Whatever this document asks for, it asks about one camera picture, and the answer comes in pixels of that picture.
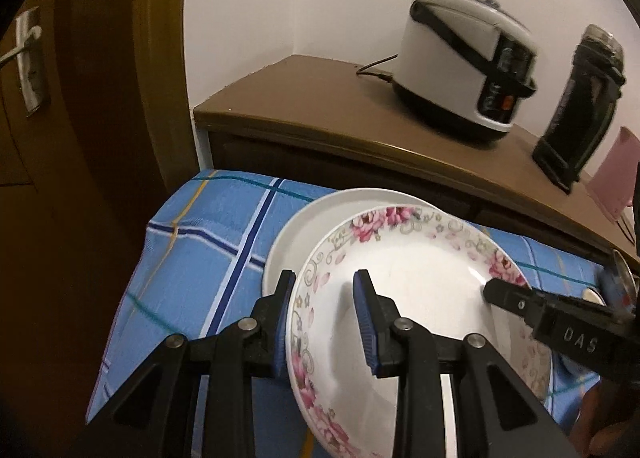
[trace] tablecloth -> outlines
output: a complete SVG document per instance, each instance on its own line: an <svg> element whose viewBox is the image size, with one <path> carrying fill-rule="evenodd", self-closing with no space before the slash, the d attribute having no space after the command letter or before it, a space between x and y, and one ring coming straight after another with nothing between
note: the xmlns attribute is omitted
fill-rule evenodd
<svg viewBox="0 0 640 458"><path fill-rule="evenodd" d="M248 316L260 297L264 263L280 229L334 190L245 172L203 171L182 186L146 228L145 245L111 327L87 420L167 335L189 339ZM477 226L535 287L578 297L600 266L524 236ZM568 430L596 375L576 379L552 358L545 406ZM192 456L200 456L198 405ZM288 384L254 379L257 458L327 458L307 431Z"/></svg>

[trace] black bottle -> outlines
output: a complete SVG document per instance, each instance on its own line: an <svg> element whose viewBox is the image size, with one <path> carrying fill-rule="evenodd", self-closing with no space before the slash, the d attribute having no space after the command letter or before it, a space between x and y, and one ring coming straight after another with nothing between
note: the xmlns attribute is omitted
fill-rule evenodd
<svg viewBox="0 0 640 458"><path fill-rule="evenodd" d="M620 86L623 52L611 34L590 24L575 49L574 68L545 134L532 157L565 193L607 133Z"/></svg>

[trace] rice cooker lid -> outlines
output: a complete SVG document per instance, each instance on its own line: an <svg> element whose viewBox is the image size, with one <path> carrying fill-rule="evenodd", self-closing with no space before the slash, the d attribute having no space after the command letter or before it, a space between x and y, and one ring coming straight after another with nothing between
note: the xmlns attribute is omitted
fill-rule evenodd
<svg viewBox="0 0 640 458"><path fill-rule="evenodd" d="M538 47L533 42L531 32L521 22L500 8L496 0L414 0L427 5L449 8L472 18L479 19L500 29L506 35L525 46L534 56Z"/></svg>

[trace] wooden cabinet top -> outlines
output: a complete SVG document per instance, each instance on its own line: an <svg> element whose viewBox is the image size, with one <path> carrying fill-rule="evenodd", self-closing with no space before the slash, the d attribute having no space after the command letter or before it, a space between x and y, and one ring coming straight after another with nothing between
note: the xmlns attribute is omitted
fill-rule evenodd
<svg viewBox="0 0 640 458"><path fill-rule="evenodd" d="M294 55L219 91L194 111L203 129L244 134L411 174L498 204L593 245L635 248L581 182L566 195L530 157L536 137L518 126L492 146L425 125L391 85L357 66Z"/></svg>

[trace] screw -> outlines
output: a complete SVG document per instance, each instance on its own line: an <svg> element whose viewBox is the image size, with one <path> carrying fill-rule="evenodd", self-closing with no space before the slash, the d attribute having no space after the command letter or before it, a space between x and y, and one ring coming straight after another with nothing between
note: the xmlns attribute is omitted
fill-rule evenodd
<svg viewBox="0 0 640 458"><path fill-rule="evenodd" d="M245 332L250 332L256 326L258 326L258 321L253 317L243 317L238 321L238 328L244 330Z"/></svg>
<svg viewBox="0 0 640 458"><path fill-rule="evenodd" d="M179 333L174 333L164 340L164 344L169 348L179 348L184 344L184 336Z"/></svg>
<svg viewBox="0 0 640 458"><path fill-rule="evenodd" d="M394 326L399 330L406 332L414 327L414 322L406 317L398 317L398 319L394 321Z"/></svg>
<svg viewBox="0 0 640 458"><path fill-rule="evenodd" d="M474 348L482 348L484 346L484 343L486 342L486 339L479 333L472 333L466 338L466 341Z"/></svg>

